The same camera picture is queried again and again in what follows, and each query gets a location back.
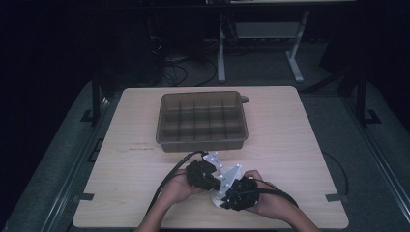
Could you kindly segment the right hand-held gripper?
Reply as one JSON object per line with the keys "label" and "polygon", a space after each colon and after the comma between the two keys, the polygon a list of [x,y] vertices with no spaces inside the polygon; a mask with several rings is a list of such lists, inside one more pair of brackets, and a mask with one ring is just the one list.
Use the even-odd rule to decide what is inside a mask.
{"label": "right hand-held gripper", "polygon": [[241,174],[241,164],[220,175],[220,206],[241,211],[253,207],[259,198],[257,183]]}

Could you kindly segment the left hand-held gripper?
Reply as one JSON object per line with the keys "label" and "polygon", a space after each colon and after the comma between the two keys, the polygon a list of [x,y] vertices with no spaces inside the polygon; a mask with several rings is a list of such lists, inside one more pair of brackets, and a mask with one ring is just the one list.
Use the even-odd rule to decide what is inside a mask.
{"label": "left hand-held gripper", "polygon": [[186,167],[187,181],[190,186],[198,189],[220,189],[221,180],[215,174],[221,166],[216,154],[201,156]]}

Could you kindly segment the brown divided storage box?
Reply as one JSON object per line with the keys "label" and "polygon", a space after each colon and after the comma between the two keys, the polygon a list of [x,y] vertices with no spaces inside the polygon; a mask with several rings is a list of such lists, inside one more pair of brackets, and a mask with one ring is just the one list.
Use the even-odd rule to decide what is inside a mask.
{"label": "brown divided storage box", "polygon": [[237,91],[161,97],[156,140],[167,153],[238,150],[248,136],[242,96]]}

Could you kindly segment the person's left hand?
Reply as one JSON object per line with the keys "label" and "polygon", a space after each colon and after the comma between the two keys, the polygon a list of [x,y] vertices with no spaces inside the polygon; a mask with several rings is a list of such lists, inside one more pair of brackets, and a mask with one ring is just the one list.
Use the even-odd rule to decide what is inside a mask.
{"label": "person's left hand", "polygon": [[200,192],[202,189],[188,183],[186,170],[179,169],[163,187],[159,201],[162,205],[171,207]]}

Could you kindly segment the person's right hand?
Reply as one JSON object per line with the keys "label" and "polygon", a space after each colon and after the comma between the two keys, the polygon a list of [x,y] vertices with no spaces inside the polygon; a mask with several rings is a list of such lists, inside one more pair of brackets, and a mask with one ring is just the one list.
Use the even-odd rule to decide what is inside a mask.
{"label": "person's right hand", "polygon": [[[273,184],[266,183],[257,170],[246,171],[244,176],[255,180],[259,189],[277,189]],[[248,208],[248,211],[265,218],[286,220],[292,208],[293,205],[281,196],[260,193],[257,203]]]}

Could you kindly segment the black tape strip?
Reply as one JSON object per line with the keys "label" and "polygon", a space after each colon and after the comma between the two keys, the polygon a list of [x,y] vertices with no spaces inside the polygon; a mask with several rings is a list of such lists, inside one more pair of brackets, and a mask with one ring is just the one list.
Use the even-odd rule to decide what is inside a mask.
{"label": "black tape strip", "polygon": [[347,202],[348,201],[348,197],[345,194],[339,194],[339,193],[327,194],[326,199],[328,202],[335,202],[335,201]]}
{"label": "black tape strip", "polygon": [[81,193],[79,195],[75,195],[72,199],[72,202],[79,202],[81,200],[85,200],[85,201],[92,201],[94,198],[93,193]]}

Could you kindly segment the grey panel under desk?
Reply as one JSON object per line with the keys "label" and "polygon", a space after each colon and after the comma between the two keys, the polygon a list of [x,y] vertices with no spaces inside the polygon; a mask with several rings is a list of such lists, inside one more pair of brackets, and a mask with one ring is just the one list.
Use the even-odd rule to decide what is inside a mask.
{"label": "grey panel under desk", "polygon": [[294,38],[298,22],[237,22],[239,38]]}

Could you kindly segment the aluminium floor rail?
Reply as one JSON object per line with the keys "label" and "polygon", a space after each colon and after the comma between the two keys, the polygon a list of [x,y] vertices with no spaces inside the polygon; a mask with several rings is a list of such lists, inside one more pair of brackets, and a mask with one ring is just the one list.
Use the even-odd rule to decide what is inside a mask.
{"label": "aluminium floor rail", "polygon": [[46,173],[51,177],[59,177],[59,180],[51,206],[42,222],[41,232],[57,231],[71,197],[76,195],[76,186],[82,187],[83,181],[87,181],[88,174],[84,174],[83,171],[89,157],[97,152],[97,146],[106,133],[103,123],[106,110],[110,106],[106,97],[93,105],[100,113],[96,121],[93,120],[93,110],[90,106],[82,108],[80,101],[75,102],[74,106],[79,107],[79,114],[69,114],[48,150],[50,156],[47,157],[49,166]]}
{"label": "aluminium floor rail", "polygon": [[368,130],[367,124],[363,123],[356,115],[353,103],[346,98],[343,98],[341,101],[370,150],[375,165],[393,195],[398,208],[410,224],[410,195],[405,191],[391,166],[388,164],[382,149],[378,146],[376,140]]}

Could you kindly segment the black metal post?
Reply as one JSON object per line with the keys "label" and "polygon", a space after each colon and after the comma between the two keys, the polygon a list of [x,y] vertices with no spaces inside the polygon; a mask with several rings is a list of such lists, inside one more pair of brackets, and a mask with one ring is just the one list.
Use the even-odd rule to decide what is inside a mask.
{"label": "black metal post", "polygon": [[88,122],[94,127],[101,116],[101,91],[99,85],[99,79],[96,75],[93,76],[91,81],[92,87],[92,108],[84,111],[81,122]]}
{"label": "black metal post", "polygon": [[380,124],[381,120],[373,109],[366,108],[366,76],[361,73],[358,77],[356,94],[356,117],[359,123],[366,127],[371,124]]}

